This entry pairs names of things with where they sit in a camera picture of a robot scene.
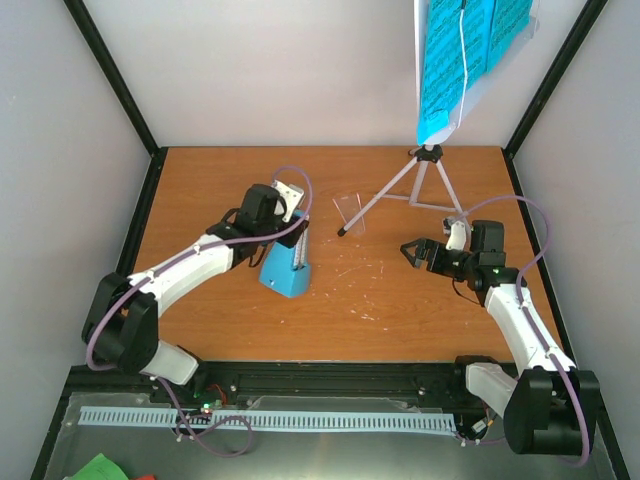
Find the clear plastic metronome cover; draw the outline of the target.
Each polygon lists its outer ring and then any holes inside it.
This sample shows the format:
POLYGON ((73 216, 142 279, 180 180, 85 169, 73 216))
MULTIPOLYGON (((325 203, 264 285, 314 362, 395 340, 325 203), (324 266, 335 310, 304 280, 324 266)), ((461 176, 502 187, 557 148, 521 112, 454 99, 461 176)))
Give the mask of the clear plastic metronome cover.
MULTIPOLYGON (((333 199, 333 203, 337 208, 344 225, 351 221, 362 208, 361 198, 358 193, 339 195, 333 199)), ((361 236, 365 231, 366 226, 364 218, 360 218, 348 231, 340 233, 340 230, 338 235, 344 236, 347 233, 351 233, 356 236, 361 236)))

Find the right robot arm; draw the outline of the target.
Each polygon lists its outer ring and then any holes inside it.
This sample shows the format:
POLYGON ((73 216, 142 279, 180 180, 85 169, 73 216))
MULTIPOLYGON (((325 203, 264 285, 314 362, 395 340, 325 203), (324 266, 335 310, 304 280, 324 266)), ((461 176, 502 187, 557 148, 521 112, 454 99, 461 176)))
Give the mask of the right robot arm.
POLYGON ((465 386, 502 419, 511 450, 586 459, 599 382, 593 372, 578 369, 546 329, 521 272, 506 264, 504 236, 497 221, 457 221, 448 242, 419 238, 400 251, 413 267, 466 284, 498 325, 517 375, 478 358, 464 368, 465 386))

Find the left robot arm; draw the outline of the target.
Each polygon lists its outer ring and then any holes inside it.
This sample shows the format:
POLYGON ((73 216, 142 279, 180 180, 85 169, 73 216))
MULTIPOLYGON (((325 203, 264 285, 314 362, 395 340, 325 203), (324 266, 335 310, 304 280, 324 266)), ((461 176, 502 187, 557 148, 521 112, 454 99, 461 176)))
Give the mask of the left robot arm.
POLYGON ((239 207, 181 252, 136 274, 106 275, 82 331, 87 366, 163 378, 184 401, 201 400, 208 390, 201 362, 160 339, 160 317, 206 281, 242 263, 262 265, 279 247, 295 249, 307 233, 312 199, 310 188, 254 184, 239 207))

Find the blue metronome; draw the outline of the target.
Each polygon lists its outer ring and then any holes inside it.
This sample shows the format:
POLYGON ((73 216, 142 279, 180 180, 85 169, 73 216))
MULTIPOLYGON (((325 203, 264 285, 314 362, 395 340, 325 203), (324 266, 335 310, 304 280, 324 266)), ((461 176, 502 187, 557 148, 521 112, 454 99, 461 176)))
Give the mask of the blue metronome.
POLYGON ((288 249, 274 242, 262 263, 260 283, 287 298, 296 298, 304 294, 311 281, 308 243, 308 228, 294 248, 288 249))

